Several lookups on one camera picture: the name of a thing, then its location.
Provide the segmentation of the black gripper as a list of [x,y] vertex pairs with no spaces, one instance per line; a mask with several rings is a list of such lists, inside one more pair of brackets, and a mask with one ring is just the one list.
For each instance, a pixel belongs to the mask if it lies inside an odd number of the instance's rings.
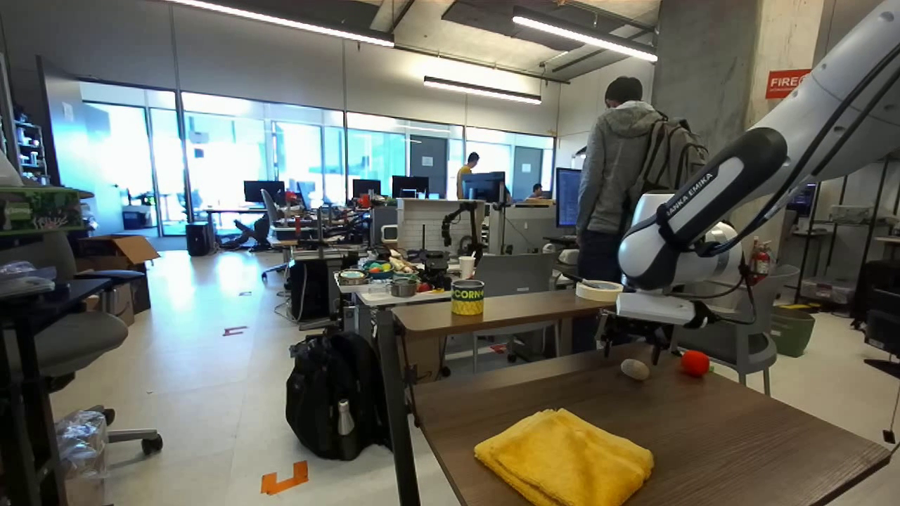
[[650,367],[667,364],[672,353],[672,334],[675,330],[669,324],[650,324],[650,320],[630,320],[630,317],[615,317],[609,316],[605,324],[605,338],[598,353],[605,364],[615,367],[615,350],[619,343],[630,343],[636,338],[643,338],[653,353],[650,353]]

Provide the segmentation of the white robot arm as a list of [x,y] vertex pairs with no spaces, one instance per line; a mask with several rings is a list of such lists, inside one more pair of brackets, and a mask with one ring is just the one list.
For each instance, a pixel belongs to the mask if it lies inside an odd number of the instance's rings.
[[900,152],[900,0],[879,0],[761,122],[623,233],[615,316],[698,334],[761,334],[743,240],[806,182]]

